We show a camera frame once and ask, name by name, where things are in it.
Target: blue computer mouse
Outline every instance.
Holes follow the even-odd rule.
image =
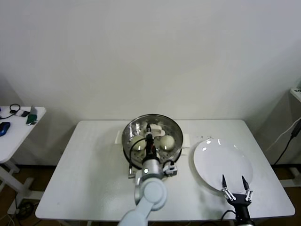
[[[8,121],[4,121],[4,122],[0,123],[0,137],[6,134],[9,127],[10,127],[10,122],[8,122]]]

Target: wooden floor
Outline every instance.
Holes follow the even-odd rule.
[[[35,178],[31,189],[36,191],[44,191],[52,174],[54,172],[54,168],[46,169],[46,168],[21,168],[20,172],[18,174],[15,174],[15,178],[17,178],[20,182],[24,182],[26,178],[33,177]],[[286,169],[276,169],[276,174],[279,179],[290,179],[292,178],[292,175],[290,172]],[[290,197],[291,201],[293,202],[295,208],[296,208],[296,214],[293,217],[289,218],[274,218],[274,219],[268,219],[264,222],[257,222],[256,225],[261,226],[284,226],[284,225],[290,225],[290,226],[300,226],[301,225],[301,188],[286,188],[285,189],[288,196]],[[15,192],[10,187],[5,186],[2,192],[0,193],[0,218],[4,215],[6,215],[8,208],[10,207],[11,203],[13,202],[15,198]],[[33,226],[39,221],[38,218],[35,217],[34,214],[32,214],[29,218],[25,220],[21,220],[20,226]],[[0,226],[6,226],[8,225],[8,218],[5,217],[0,221]],[[14,218],[15,226],[19,226],[18,221],[16,218]],[[172,223],[153,223],[150,222],[150,226],[185,226],[189,222],[172,222]],[[219,224],[219,222],[216,222],[216,224],[221,226],[228,226],[229,223],[227,221],[223,222],[222,224]],[[40,221],[36,226],[59,226],[60,224],[57,221],[53,220],[42,220]],[[86,225],[86,222],[82,222],[80,226]],[[93,222],[93,226],[115,226],[117,223],[104,223],[104,222]],[[190,226],[199,226],[201,225],[200,222],[192,222],[189,224]]]

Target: white wall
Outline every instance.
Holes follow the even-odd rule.
[[[240,118],[256,132],[299,81],[300,9],[299,0],[1,1],[0,81],[11,90],[0,101],[48,110],[14,157],[56,164],[84,119]]]

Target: metal bowl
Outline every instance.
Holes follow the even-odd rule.
[[[157,150],[157,157],[160,163],[163,164],[167,160],[176,162],[181,155],[181,148],[183,144],[183,133],[179,125],[172,119],[160,114],[146,114],[132,120],[124,128],[122,133],[123,152],[126,159],[129,161],[129,152],[131,149],[131,140],[134,136],[141,135],[145,137],[145,129],[147,124],[156,124],[162,127],[165,135],[170,135],[174,138],[174,146],[172,150],[166,151],[160,147],[161,137],[154,137],[154,145]],[[133,166],[141,169],[142,160],[145,157],[145,150],[135,151],[132,150],[132,163]]]

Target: white side table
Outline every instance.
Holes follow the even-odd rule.
[[[6,117],[11,115],[9,113],[9,107],[7,106],[0,106],[1,112],[0,115],[2,117]],[[31,107],[21,107],[21,110],[30,111]],[[37,113],[37,120],[41,120],[43,115],[46,112],[44,107],[36,107]],[[4,185],[8,185],[13,188],[18,195],[16,196],[17,199],[17,206],[21,203],[22,199],[36,199],[40,200],[43,192],[31,191],[29,190],[30,185],[33,182],[33,178],[27,178],[24,184],[21,184],[17,179],[15,179],[12,174],[13,172],[19,172],[19,168],[10,161],[10,158],[16,152],[18,147],[22,144],[22,142],[26,139],[29,133],[33,130],[35,125],[28,126],[26,125],[27,117],[18,117],[12,116],[8,119],[0,120],[0,122],[8,121],[11,123],[9,130],[4,136],[0,137],[0,163],[4,163],[6,166],[10,168],[10,172],[7,172],[5,169],[0,167],[0,179],[2,180],[2,184],[0,188],[4,187]],[[14,214],[16,211],[15,200],[10,205],[8,209],[8,214]]]

